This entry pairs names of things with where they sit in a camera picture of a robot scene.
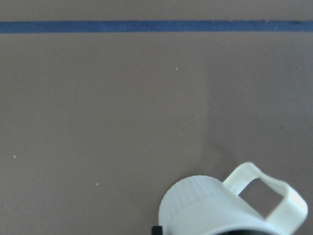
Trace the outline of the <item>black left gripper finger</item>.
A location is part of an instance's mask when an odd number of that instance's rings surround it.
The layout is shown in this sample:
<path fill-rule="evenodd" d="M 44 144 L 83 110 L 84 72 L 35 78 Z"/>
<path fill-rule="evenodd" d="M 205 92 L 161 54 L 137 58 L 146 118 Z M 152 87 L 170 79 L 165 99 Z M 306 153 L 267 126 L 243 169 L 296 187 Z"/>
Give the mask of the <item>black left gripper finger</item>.
<path fill-rule="evenodd" d="M 153 226 L 151 228 L 151 235 L 162 235 L 162 226 Z"/>

